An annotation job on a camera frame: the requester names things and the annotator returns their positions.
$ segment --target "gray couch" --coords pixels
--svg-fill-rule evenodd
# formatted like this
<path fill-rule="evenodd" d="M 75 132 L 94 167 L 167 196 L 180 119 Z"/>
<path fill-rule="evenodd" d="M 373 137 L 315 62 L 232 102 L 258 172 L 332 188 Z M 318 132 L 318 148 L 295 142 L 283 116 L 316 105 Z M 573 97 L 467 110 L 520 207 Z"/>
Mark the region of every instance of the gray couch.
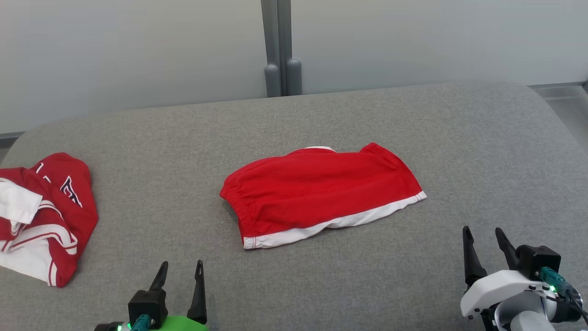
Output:
<path fill-rule="evenodd" d="M 239 167 L 297 148 L 375 141 L 428 198 L 373 223 L 244 251 L 219 196 Z M 2 167 L 64 151 L 92 172 L 99 223 L 63 289 L 0 269 L 0 329 L 93 330 L 169 261 L 171 315 L 205 263 L 211 330 L 482 330 L 460 315 L 462 227 L 489 272 L 494 237 L 545 244 L 588 295 L 588 157 L 524 86 L 461 82 L 181 105 L 58 121 L 24 134 Z M 577 330 L 582 324 L 560 325 Z"/>

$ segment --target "white stripe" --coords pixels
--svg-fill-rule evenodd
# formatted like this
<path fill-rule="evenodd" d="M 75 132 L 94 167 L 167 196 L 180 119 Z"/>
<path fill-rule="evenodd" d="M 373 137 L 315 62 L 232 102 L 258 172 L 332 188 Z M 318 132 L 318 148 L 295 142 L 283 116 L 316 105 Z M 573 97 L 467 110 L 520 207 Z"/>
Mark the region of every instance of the white stripe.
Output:
<path fill-rule="evenodd" d="M 305 147 L 305 148 L 303 148 L 303 150 L 305 150 L 305 149 L 307 149 L 307 148 L 321 148 L 321 149 L 323 149 L 323 150 L 330 150 L 330 151 L 333 151 L 333 152 L 335 151 L 334 149 L 332 149 L 332 148 L 330 148 L 330 147 L 328 147 L 328 146 L 310 146 L 310 147 Z"/>
<path fill-rule="evenodd" d="M 59 216 L 61 217 L 62 220 L 64 219 L 64 217 L 61 215 L 61 212 L 55 207 L 53 202 L 51 202 L 49 200 L 42 200 L 41 204 L 39 205 L 39 209 L 42 209 L 42 208 L 51 208 L 51 209 L 57 211 L 57 213 L 59 214 Z"/>
<path fill-rule="evenodd" d="M 419 194 L 403 200 L 394 201 L 392 203 L 385 204 L 384 206 L 366 210 L 361 213 L 338 217 L 336 219 L 319 223 L 315 226 L 304 229 L 290 229 L 272 234 L 266 234 L 259 237 L 243 237 L 243 248 L 257 249 L 276 247 L 312 237 L 326 227 L 338 228 L 370 223 L 377 219 L 381 219 L 382 217 L 386 217 L 394 213 L 396 210 L 402 209 L 410 204 L 417 203 L 426 197 L 427 195 L 425 192 L 421 191 Z"/>
<path fill-rule="evenodd" d="M 13 235 L 13 236 L 16 236 L 18 234 L 18 230 L 21 228 L 21 224 L 22 223 L 13 224 L 10 227 L 10 234 Z"/>
<path fill-rule="evenodd" d="M 65 251 L 68 252 L 69 255 L 76 255 L 76 253 L 78 252 L 78 247 L 75 246 L 70 249 L 66 249 Z"/>
<path fill-rule="evenodd" d="M 34 237 L 37 238 L 21 244 L 23 241 L 27 241 Z M 22 230 L 18 237 L 12 241 L 10 251 L 18 250 L 20 247 L 27 246 L 30 243 L 34 243 L 35 241 L 39 241 L 46 238 L 54 238 L 62 247 L 73 248 L 73 246 L 78 245 L 78 239 L 74 236 L 73 233 L 70 233 L 66 228 L 58 224 L 43 224 Z"/>
<path fill-rule="evenodd" d="M 51 261 L 51 263 L 53 264 L 53 267 L 51 268 L 49 279 L 51 279 L 51 285 L 57 286 L 57 265 L 53 261 Z"/>

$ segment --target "red fabric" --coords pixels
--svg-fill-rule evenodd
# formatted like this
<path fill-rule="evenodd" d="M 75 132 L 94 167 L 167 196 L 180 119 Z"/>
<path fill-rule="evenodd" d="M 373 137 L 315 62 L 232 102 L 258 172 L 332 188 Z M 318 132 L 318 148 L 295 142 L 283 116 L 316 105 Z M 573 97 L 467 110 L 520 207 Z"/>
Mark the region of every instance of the red fabric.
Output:
<path fill-rule="evenodd" d="M 6 252 L 31 240 L 47 239 L 57 268 L 56 283 L 50 285 L 65 286 L 74 275 L 77 261 L 98 222 L 88 166 L 65 153 L 57 153 L 31 169 L 0 169 L 0 178 L 43 196 L 32 223 L 21 226 L 17 236 L 10 234 L 10 222 L 0 219 L 0 240 L 6 241 L 0 250 Z M 39 226 L 48 224 L 56 227 L 40 233 Z"/>
<path fill-rule="evenodd" d="M 220 196 L 243 238 L 308 228 L 420 192 L 408 167 L 371 143 L 357 153 L 307 148 L 255 161 L 227 177 Z"/>

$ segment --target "white fabric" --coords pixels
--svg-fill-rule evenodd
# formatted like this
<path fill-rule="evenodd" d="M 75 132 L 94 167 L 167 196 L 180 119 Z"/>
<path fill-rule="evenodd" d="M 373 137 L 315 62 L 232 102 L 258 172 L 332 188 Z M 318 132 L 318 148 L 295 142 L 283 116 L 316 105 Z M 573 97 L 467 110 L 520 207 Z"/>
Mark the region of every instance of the white fabric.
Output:
<path fill-rule="evenodd" d="M 35 240 L 9 253 L 0 253 L 0 266 L 41 279 L 55 286 L 57 268 L 49 254 L 47 239 Z"/>
<path fill-rule="evenodd" d="M 421 191 L 419 194 L 403 200 L 394 201 L 392 203 L 385 204 L 384 206 L 366 210 L 361 213 L 338 217 L 336 219 L 319 223 L 315 226 L 304 229 L 290 229 L 272 234 L 266 234 L 259 237 L 243 237 L 243 248 L 257 249 L 276 247 L 312 237 L 326 227 L 338 228 L 370 223 L 377 219 L 381 219 L 382 217 L 386 217 L 394 213 L 396 210 L 402 209 L 410 204 L 417 203 L 426 197 L 427 195 L 425 192 Z"/>
<path fill-rule="evenodd" d="M 0 217 L 10 220 L 12 234 L 21 224 L 30 224 L 43 197 L 13 182 L 0 178 Z"/>

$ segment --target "red shorts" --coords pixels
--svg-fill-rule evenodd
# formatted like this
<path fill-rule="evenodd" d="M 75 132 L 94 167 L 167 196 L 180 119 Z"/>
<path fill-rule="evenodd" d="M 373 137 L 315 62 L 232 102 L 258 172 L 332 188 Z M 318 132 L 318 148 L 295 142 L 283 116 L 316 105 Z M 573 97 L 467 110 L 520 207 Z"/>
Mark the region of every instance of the red shorts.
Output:
<path fill-rule="evenodd" d="M 370 223 L 426 198 L 408 167 L 375 143 L 357 153 L 309 147 L 255 161 L 227 177 L 220 196 L 239 218 L 245 249 Z"/>

